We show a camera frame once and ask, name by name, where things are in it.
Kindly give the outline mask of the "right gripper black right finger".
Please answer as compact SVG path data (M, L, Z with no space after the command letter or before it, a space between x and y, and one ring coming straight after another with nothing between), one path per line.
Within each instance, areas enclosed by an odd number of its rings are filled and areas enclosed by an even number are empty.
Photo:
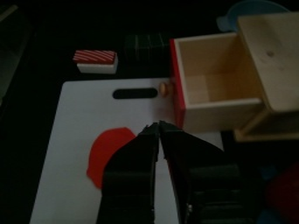
M213 144L168 122L160 140L180 224L253 224L239 166Z

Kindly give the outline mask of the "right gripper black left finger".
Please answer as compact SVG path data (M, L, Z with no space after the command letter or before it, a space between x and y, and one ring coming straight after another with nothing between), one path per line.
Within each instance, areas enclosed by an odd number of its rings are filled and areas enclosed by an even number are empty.
M108 160L97 224L155 224L159 126L145 126Z

